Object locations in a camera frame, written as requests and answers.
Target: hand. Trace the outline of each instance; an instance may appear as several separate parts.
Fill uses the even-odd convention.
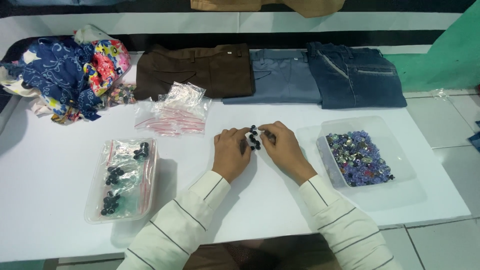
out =
[[[303,156],[295,134],[282,122],[261,125],[258,129],[263,131],[260,138],[275,165],[286,171],[299,185],[317,175]],[[275,135],[275,142],[270,140],[270,135],[267,137],[269,133]]]
[[[249,131],[249,127],[240,130],[224,129],[214,137],[215,157],[212,171],[220,174],[229,183],[232,183],[250,162],[252,149],[245,137]]]

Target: sleeve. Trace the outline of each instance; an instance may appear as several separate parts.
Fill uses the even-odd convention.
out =
[[[229,190],[230,184],[220,174],[206,172],[148,221],[118,269],[182,269],[202,243],[214,211]]]
[[[401,270],[375,222],[316,175],[300,193],[343,270]]]

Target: clear plastic container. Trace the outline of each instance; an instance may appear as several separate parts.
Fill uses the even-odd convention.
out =
[[[330,133],[346,134],[347,132],[361,130],[365,130],[372,138],[372,142],[377,145],[380,150],[380,157],[384,159],[385,163],[391,168],[391,174],[395,176],[395,179],[386,183],[356,187],[347,184],[325,136]],[[395,183],[402,183],[417,178],[417,174],[405,156],[402,147],[380,116],[364,116],[323,122],[316,143],[328,177],[333,187],[340,192],[345,191],[351,193],[353,190],[361,191],[373,188],[385,188]]]
[[[150,137],[105,142],[85,206],[88,223],[134,221],[149,212],[155,185],[156,148],[156,140]]]

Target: white floor tile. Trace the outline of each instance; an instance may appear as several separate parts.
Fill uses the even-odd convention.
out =
[[[475,123],[480,121],[480,96],[450,96],[450,101],[473,131],[480,132],[480,127]]]
[[[480,265],[477,220],[409,229],[426,270],[472,270]]]
[[[432,148],[467,146],[472,129],[448,100],[409,98],[407,110]]]
[[[474,218],[480,217],[480,153],[473,146],[433,149]]]
[[[98,263],[74,264],[58,266],[57,270],[116,270],[123,262],[122,259]]]
[[[75,263],[75,262],[84,262],[84,261],[110,260],[110,259],[123,259],[123,258],[125,258],[125,253],[113,253],[113,254],[102,254],[102,255],[96,255],[96,256],[59,258],[59,263]]]
[[[403,269],[423,270],[404,228],[382,231],[387,246]]]

